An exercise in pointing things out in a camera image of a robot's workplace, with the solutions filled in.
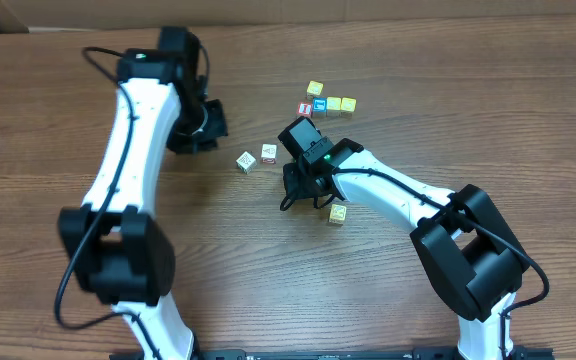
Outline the white block red base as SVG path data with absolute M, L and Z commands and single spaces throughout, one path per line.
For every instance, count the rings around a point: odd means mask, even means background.
M 263 144 L 261 149 L 261 160 L 263 163 L 275 164 L 277 162 L 277 149 L 275 144 Z

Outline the white block green pattern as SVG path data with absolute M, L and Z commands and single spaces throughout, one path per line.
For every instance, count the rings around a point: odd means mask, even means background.
M 244 151 L 237 158 L 236 164 L 243 173 L 249 174 L 257 166 L 257 160 L 252 154 Z

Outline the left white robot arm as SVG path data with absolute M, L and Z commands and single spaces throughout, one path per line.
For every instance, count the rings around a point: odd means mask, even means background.
M 130 327 L 141 349 L 137 359 L 200 359 L 194 332 L 184 323 L 172 294 L 176 257 L 156 222 L 158 178 L 167 151 L 196 154 L 216 148 L 228 134 L 219 100 L 207 98 L 209 58 L 185 27 L 161 29 L 154 49 L 130 48 L 117 55 L 116 113 L 98 174 L 78 208 L 63 208 L 57 228 L 69 257 L 53 311 L 61 314 L 71 278 L 110 306 Z

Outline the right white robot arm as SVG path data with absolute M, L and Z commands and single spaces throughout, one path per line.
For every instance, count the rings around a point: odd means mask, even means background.
M 459 356 L 513 356 L 510 313 L 529 264 L 486 192 L 414 180 L 350 139 L 333 143 L 307 117 L 297 118 L 278 140 L 293 158 L 283 168 L 281 210 L 302 199 L 317 208 L 340 199 L 383 215 L 409 233 L 431 286 L 457 315 Z

